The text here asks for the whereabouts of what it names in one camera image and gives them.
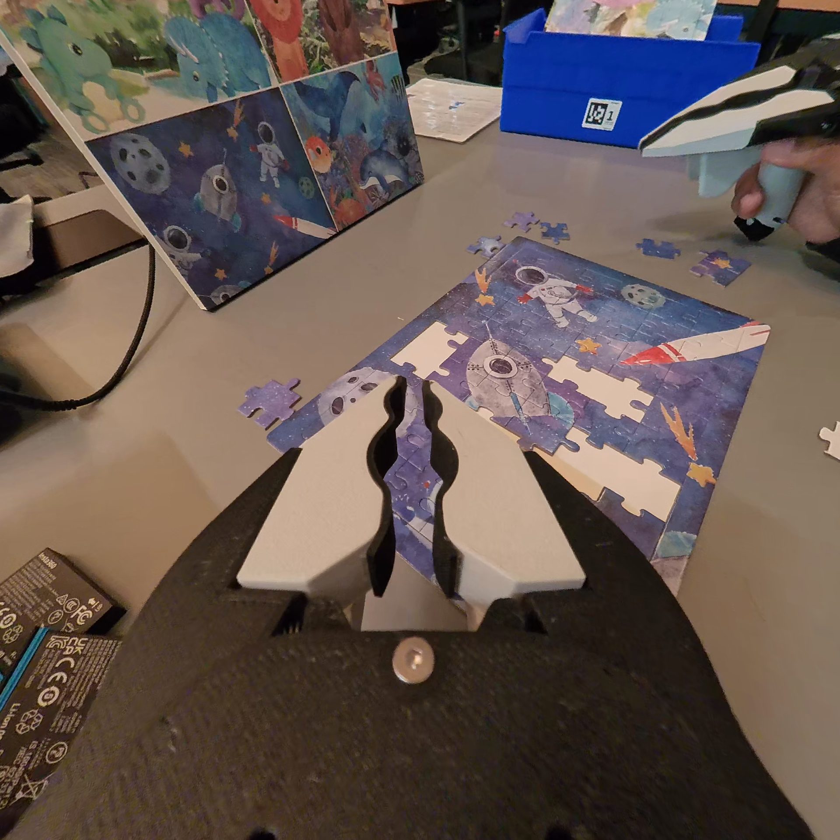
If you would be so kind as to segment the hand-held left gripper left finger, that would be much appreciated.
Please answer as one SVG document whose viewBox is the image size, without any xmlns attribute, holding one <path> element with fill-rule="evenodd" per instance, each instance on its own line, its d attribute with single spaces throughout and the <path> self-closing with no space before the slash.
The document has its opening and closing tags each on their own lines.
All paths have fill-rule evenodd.
<svg viewBox="0 0 840 840">
<path fill-rule="evenodd" d="M 286 478 L 237 572 L 240 587 L 333 601 L 384 594 L 396 557 L 385 475 L 406 391 L 404 377 L 384 378 L 282 456 Z"/>
</svg>

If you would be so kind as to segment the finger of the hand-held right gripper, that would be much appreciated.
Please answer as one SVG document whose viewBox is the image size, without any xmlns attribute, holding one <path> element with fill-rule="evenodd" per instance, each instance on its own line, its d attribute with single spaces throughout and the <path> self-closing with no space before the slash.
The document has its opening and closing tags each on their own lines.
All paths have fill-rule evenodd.
<svg viewBox="0 0 840 840">
<path fill-rule="evenodd" d="M 788 65 L 749 73 L 720 87 L 692 105 L 693 111 L 743 109 L 795 87 L 799 71 Z"/>
<path fill-rule="evenodd" d="M 698 102 L 645 136 L 645 157 L 740 151 L 766 141 L 803 114 L 823 116 L 838 104 L 835 91 L 786 87 L 738 93 L 717 103 Z"/>
</svg>

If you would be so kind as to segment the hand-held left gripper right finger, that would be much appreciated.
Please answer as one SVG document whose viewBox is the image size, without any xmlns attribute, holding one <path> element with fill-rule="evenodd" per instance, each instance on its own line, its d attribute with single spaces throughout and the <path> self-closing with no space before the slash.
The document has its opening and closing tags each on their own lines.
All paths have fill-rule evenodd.
<svg viewBox="0 0 840 840">
<path fill-rule="evenodd" d="M 433 563 L 448 597 L 475 608 L 578 590 L 585 573 L 518 443 L 441 384 L 423 383 L 434 500 Z"/>
</svg>

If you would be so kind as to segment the space jigsaw puzzle board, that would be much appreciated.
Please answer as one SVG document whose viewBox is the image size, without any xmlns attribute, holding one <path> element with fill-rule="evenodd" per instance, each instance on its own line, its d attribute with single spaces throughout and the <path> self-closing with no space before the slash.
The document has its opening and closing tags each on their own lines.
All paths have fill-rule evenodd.
<svg viewBox="0 0 840 840">
<path fill-rule="evenodd" d="M 391 488 L 397 551 L 436 583 L 442 480 L 422 381 L 545 457 L 676 594 L 770 326 L 517 237 L 268 434 L 301 446 L 406 378 Z"/>
</svg>

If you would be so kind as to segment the person's right hand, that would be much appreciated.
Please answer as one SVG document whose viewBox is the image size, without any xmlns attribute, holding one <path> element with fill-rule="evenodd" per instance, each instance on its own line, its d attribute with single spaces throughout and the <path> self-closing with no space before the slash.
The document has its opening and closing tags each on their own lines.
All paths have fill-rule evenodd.
<svg viewBox="0 0 840 840">
<path fill-rule="evenodd" d="M 839 237 L 839 141 L 818 138 L 768 143 L 761 162 L 803 172 L 788 225 L 810 245 Z"/>
</svg>

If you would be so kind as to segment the group of loose puzzle pieces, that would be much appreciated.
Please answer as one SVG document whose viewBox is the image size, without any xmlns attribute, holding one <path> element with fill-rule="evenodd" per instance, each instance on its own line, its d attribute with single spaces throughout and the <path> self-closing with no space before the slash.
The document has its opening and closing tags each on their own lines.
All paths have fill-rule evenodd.
<svg viewBox="0 0 840 840">
<path fill-rule="evenodd" d="M 565 224 L 541 223 L 542 240 L 517 237 L 506 243 L 501 237 L 479 238 L 470 245 L 470 252 L 481 252 L 483 262 L 451 291 L 441 297 L 431 308 L 412 321 L 400 321 L 401 330 L 388 339 L 380 348 L 355 367 L 356 372 L 347 373 L 344 378 L 332 383 L 330 391 L 322 389 L 318 399 L 323 398 L 325 407 L 318 411 L 325 413 L 324 423 L 340 415 L 356 396 L 363 396 L 373 390 L 387 376 L 385 363 L 396 372 L 408 378 L 423 379 L 436 373 L 448 374 L 441 365 L 453 361 L 458 348 L 456 342 L 469 334 L 478 340 L 478 327 L 486 326 L 500 330 L 498 338 L 508 344 L 516 344 L 514 350 L 525 352 L 526 360 L 516 365 L 494 362 L 493 370 L 504 369 L 508 373 L 496 382 L 506 382 L 506 376 L 517 381 L 530 374 L 537 375 L 534 354 L 562 356 L 570 347 L 573 362 L 579 357 L 587 364 L 597 357 L 611 371 L 618 362 L 618 350 L 604 350 L 601 355 L 595 347 L 599 342 L 609 343 L 607 338 L 592 337 L 582 332 L 584 321 L 594 324 L 609 341 L 647 341 L 661 343 L 664 339 L 635 339 L 639 324 L 653 317 L 666 325 L 677 322 L 695 323 L 692 314 L 699 307 L 700 314 L 708 315 L 714 323 L 723 322 L 727 316 L 723 310 L 710 308 L 691 295 L 682 295 L 662 283 L 640 280 L 626 271 L 602 266 L 594 261 L 567 253 L 559 245 L 569 239 Z M 751 267 L 747 258 L 746 240 L 743 236 L 730 237 L 721 242 L 690 243 L 671 242 L 646 237 L 635 244 L 634 253 L 645 259 L 664 260 L 671 274 L 682 273 L 692 277 L 705 278 L 717 287 L 728 287 Z M 264 385 L 250 387 L 245 403 L 239 412 L 247 417 L 256 415 L 255 421 L 263 428 L 271 428 L 292 416 L 293 407 L 300 401 L 296 392 L 299 379 L 287 383 L 270 380 Z"/>
</svg>

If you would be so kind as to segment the pastel illustrated puzzle board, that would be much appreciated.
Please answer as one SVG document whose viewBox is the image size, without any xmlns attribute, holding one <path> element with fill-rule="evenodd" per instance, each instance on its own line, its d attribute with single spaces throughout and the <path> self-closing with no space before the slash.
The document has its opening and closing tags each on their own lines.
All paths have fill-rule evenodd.
<svg viewBox="0 0 840 840">
<path fill-rule="evenodd" d="M 549 33 L 704 40 L 715 1 L 555 1 Z"/>
</svg>

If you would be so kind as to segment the blue plastic bin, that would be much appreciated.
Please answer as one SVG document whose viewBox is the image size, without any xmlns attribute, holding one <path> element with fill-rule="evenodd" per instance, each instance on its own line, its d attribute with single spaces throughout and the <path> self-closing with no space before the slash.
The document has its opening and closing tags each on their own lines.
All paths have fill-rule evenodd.
<svg viewBox="0 0 840 840">
<path fill-rule="evenodd" d="M 704 40 L 551 33 L 545 22 L 539 8 L 505 28 L 502 131 L 634 149 L 760 52 L 734 15 L 715 15 Z"/>
</svg>

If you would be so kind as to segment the laminated instruction sheet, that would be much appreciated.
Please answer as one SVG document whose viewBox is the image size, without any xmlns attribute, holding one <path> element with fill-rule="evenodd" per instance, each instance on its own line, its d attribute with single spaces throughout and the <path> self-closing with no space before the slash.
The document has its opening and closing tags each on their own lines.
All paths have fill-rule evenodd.
<svg viewBox="0 0 840 840">
<path fill-rule="evenodd" d="M 424 77 L 406 95 L 418 137 L 462 144 L 501 115 L 500 87 Z"/>
</svg>

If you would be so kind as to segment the black printed battery box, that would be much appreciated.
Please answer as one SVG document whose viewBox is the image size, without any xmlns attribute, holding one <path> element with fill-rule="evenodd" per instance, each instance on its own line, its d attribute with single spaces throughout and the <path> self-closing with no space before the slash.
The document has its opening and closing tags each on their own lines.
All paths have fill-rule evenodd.
<svg viewBox="0 0 840 840">
<path fill-rule="evenodd" d="M 1 696 L 1 832 L 47 788 L 123 641 L 40 628 Z"/>
<path fill-rule="evenodd" d="M 105 634 L 126 613 L 64 555 L 46 548 L 1 583 L 1 682 L 42 627 Z"/>
</svg>

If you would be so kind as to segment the illustrated puzzle box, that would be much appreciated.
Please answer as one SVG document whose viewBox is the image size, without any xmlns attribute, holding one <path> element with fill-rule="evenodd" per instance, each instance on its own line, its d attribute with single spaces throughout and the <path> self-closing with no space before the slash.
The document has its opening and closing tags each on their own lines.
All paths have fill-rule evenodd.
<svg viewBox="0 0 840 840">
<path fill-rule="evenodd" d="M 389 11 L 8 1 L 2 45 L 213 310 L 423 183 Z"/>
</svg>

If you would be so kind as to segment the grey cloth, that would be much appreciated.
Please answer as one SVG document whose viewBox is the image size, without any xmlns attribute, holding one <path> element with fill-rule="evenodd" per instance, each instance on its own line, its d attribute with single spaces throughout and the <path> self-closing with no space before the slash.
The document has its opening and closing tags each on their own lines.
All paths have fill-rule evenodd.
<svg viewBox="0 0 840 840">
<path fill-rule="evenodd" d="M 34 263 L 34 207 L 30 195 L 1 205 L 1 278 L 15 276 Z"/>
</svg>

